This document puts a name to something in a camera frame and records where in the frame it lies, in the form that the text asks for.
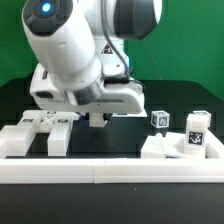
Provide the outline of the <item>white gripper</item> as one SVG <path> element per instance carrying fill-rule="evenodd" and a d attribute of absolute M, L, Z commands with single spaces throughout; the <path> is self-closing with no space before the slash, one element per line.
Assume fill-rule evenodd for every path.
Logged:
<path fill-rule="evenodd" d="M 144 94 L 140 84 L 104 84 L 103 77 L 77 91 L 62 90 L 52 75 L 38 64 L 30 85 L 30 94 L 43 110 L 76 113 L 140 114 Z"/>

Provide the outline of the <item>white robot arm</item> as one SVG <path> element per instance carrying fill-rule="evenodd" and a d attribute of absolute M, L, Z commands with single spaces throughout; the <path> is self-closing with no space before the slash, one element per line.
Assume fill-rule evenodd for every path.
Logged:
<path fill-rule="evenodd" d="M 27 0 L 22 23 L 38 65 L 30 94 L 44 110 L 139 114 L 142 85 L 123 43 L 159 24 L 162 0 Z"/>

